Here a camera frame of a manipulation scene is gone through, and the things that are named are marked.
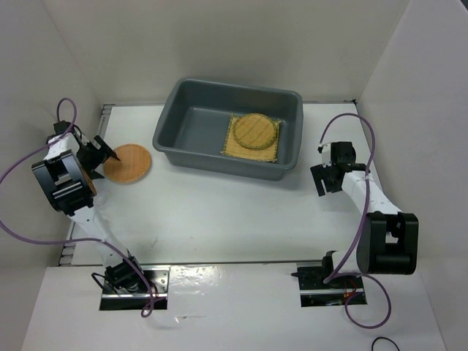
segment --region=white wall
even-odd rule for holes
[[[40,1],[0,1],[0,48],[0,172],[44,145],[53,131],[56,103],[64,96],[76,101],[79,125],[95,130],[97,99]],[[70,111],[64,109],[64,117]],[[67,220],[50,207],[31,172],[39,158],[1,185],[0,216],[28,237],[64,238]],[[19,350],[45,266],[58,262],[58,250],[22,244],[0,230],[3,350]]]
[[[468,325],[467,57],[461,2],[412,0],[358,100],[385,191],[420,220],[420,268],[449,350],[466,349]]]
[[[407,0],[43,0],[101,102],[182,77],[358,98]]]

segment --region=yellow square placemat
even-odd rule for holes
[[[241,116],[231,116],[229,127],[227,128],[226,141],[221,152],[223,155],[241,157],[243,159],[253,159],[261,162],[276,162],[276,152],[278,151],[279,125],[281,121],[273,121],[276,127],[276,139],[264,150],[252,150],[239,145],[234,139],[233,125]]]

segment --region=gray container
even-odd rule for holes
[[[281,119],[276,163],[221,154],[232,114]],[[298,162],[301,95],[294,91],[182,79],[166,101],[153,146],[173,165],[278,181]]]

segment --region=yellow round coaster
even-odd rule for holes
[[[269,117],[250,113],[233,125],[234,140],[244,148],[264,150],[276,139],[276,125]]]
[[[129,183],[143,177],[149,170],[151,155],[141,145],[125,144],[115,149],[116,159],[109,158],[104,163],[104,173],[117,183]]]

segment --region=white table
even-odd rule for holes
[[[402,351],[445,350],[418,273],[380,276],[393,314],[378,330],[360,329],[343,306],[301,308],[293,263],[173,266],[168,306],[142,319],[139,311],[100,312],[94,267],[48,268],[23,351],[267,350],[368,351],[376,336]],[[369,305],[351,306],[362,323],[379,322],[386,303],[364,280]],[[376,351],[394,351],[381,343]]]
[[[319,198],[309,168],[321,162],[325,125],[354,104],[305,104],[298,165],[281,181],[261,181],[172,166],[152,146],[162,106],[114,107],[105,131],[116,147],[138,143],[151,153],[148,175],[136,184],[95,181],[99,209],[140,263],[228,263],[319,260],[346,249],[360,215],[343,193]],[[369,147],[357,118],[344,117],[325,141],[351,140],[359,162]],[[379,182],[374,166],[371,171]],[[73,237],[84,235],[75,227]],[[92,244],[78,244],[73,265],[99,265]]]

